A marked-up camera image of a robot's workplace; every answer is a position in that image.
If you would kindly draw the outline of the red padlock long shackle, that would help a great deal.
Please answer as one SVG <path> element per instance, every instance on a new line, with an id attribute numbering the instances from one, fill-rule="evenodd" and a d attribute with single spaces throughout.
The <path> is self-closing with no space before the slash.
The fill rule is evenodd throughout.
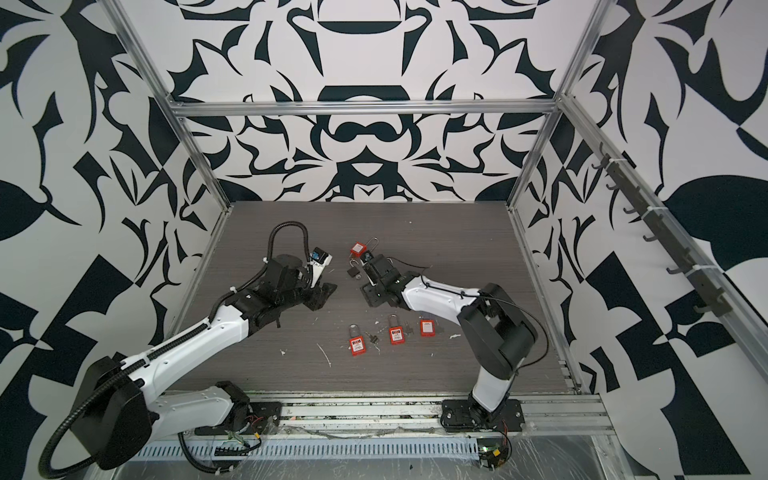
<path id="1" fill-rule="evenodd" d="M 436 322 L 433 319 L 420 319 L 419 330 L 422 337 L 434 337 L 436 335 Z"/>

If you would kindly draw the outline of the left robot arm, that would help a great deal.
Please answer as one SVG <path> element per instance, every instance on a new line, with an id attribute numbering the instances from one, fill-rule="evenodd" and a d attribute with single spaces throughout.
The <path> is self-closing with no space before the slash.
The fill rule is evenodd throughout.
<path id="1" fill-rule="evenodd" d="M 145 352 L 103 357 L 86 371 L 71 432 L 91 462 L 116 468 L 152 440 L 197 427 L 244 425 L 248 397 L 224 381 L 191 394 L 168 395 L 177 380 L 216 355 L 277 323 L 295 306 L 321 309 L 336 287 L 321 280 L 332 257 L 320 248 L 308 261 L 270 259 L 258 279 L 229 292 L 203 320 Z"/>

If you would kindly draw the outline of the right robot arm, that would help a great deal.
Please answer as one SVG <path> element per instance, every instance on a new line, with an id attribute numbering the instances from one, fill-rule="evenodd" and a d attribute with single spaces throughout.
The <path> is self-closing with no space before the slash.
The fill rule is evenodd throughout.
<path id="1" fill-rule="evenodd" d="M 361 288 L 371 307 L 384 303 L 459 325 L 480 365 L 465 400 L 444 400 L 440 424 L 448 432 L 520 432 L 525 419 L 511 385 L 538 340 L 520 307 L 497 284 L 462 289 L 435 282 L 417 271 L 400 272 L 393 261 L 369 252 L 361 257 L 368 283 Z"/>

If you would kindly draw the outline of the black padlock left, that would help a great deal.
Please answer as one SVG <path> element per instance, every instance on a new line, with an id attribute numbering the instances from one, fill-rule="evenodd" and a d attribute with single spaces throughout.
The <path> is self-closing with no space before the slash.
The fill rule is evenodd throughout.
<path id="1" fill-rule="evenodd" d="M 353 278 L 359 280 L 361 278 L 361 270 L 359 264 L 355 261 L 350 261 L 350 268 L 347 270 L 347 274 Z"/>

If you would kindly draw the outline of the grey hook rack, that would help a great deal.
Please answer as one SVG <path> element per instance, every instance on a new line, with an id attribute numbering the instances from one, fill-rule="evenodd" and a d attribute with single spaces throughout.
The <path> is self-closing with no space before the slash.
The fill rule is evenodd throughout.
<path id="1" fill-rule="evenodd" d="M 639 218 L 649 229 L 643 240 L 659 243 L 673 262 L 667 273 L 683 275 L 701 297 L 703 304 L 694 310 L 717 317 L 731 313 L 733 306 L 726 298 L 722 282 L 716 279 L 716 267 L 696 251 L 671 211 L 661 204 L 627 159 L 612 157 L 603 146 L 599 152 L 600 160 L 594 168 L 605 171 L 611 179 L 609 190 L 619 191 L 627 199 L 630 206 L 624 212 Z"/>

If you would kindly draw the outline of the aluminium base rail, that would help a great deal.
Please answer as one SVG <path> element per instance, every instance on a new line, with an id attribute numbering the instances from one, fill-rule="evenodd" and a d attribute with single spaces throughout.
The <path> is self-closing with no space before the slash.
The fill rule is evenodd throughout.
<path id="1" fill-rule="evenodd" d="M 461 399 L 444 392 L 254 392 L 256 402 L 282 404 L 279 428 L 286 433 L 332 436 L 443 434 L 441 403 Z M 532 435 L 611 435 L 607 410 L 595 395 L 514 394 L 520 420 L 508 425 Z"/>

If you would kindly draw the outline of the aluminium cage frame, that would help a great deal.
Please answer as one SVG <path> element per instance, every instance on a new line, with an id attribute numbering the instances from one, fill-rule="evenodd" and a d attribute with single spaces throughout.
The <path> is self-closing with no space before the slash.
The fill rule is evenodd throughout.
<path id="1" fill-rule="evenodd" d="M 475 100 L 438 100 L 395 98 L 378 94 L 367 86 L 358 95 L 341 100 L 306 100 L 293 98 L 287 101 L 240 101 L 207 102 L 185 100 L 169 91 L 161 79 L 159 68 L 153 61 L 152 49 L 143 42 L 141 34 L 129 13 L 125 1 L 105 3 L 107 16 L 117 29 L 118 36 L 129 53 L 137 61 L 142 73 L 148 77 L 151 91 L 157 97 L 162 109 L 169 115 L 172 128 L 184 149 L 191 155 L 194 166 L 202 173 L 204 182 L 214 190 L 217 201 L 223 205 L 231 203 L 231 196 L 225 191 L 223 182 L 215 175 L 208 157 L 194 140 L 189 120 L 203 118 L 247 117 L 260 115 L 268 118 L 286 116 L 319 119 L 331 116 L 384 116 L 384 115 L 428 115 L 448 114 L 526 114 L 538 115 L 544 120 L 529 152 L 525 155 L 516 184 L 511 190 L 508 205 L 516 208 L 521 201 L 523 185 L 530 181 L 533 170 L 543 160 L 555 136 L 557 123 L 567 120 L 587 144 L 599 163 L 599 147 L 614 158 L 627 159 L 635 172 L 644 180 L 650 191 L 667 207 L 674 218 L 693 241 L 697 252 L 716 267 L 716 279 L 722 282 L 726 298 L 733 311 L 717 317 L 726 331 L 741 348 L 745 357 L 759 373 L 767 370 L 767 321 L 754 298 L 747 293 L 751 281 L 743 276 L 746 266 L 762 266 L 767 262 L 765 255 L 746 257 L 728 264 L 717 248 L 713 238 L 696 234 L 690 223 L 684 221 L 679 210 L 670 206 L 670 201 L 682 194 L 682 187 L 673 185 L 663 168 L 651 169 L 644 157 L 633 157 L 631 141 L 626 134 L 623 119 L 624 98 L 628 84 L 637 82 L 638 76 L 613 74 L 604 94 L 605 116 L 596 118 L 587 107 L 587 97 L 577 91 L 578 84 L 588 75 L 605 72 L 611 58 L 628 59 L 632 42 L 620 40 L 607 46 L 606 38 L 613 33 L 611 20 L 622 8 L 619 1 L 599 1 L 590 12 L 581 37 L 566 67 L 558 89 L 540 98 L 502 98 Z"/>

